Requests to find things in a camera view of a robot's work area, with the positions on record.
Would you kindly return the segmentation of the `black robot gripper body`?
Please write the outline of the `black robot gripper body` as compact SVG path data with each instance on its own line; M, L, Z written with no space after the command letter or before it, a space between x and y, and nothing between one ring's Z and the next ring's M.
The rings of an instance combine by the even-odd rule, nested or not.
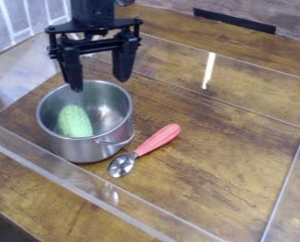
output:
M124 42L141 42L140 27L144 21L136 17L116 18L116 6L126 7L136 0L70 0L72 20L49 26L49 56L58 58L62 48L76 47L81 55L114 51Z

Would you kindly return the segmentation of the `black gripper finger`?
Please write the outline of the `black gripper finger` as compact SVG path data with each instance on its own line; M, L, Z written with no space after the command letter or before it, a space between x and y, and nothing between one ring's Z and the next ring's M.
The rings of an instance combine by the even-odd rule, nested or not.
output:
M132 69L139 49L139 41L128 41L112 53L113 75L121 81L126 82L132 75Z
M76 47L65 47L58 54L58 63L65 82L74 92L82 91L81 52Z

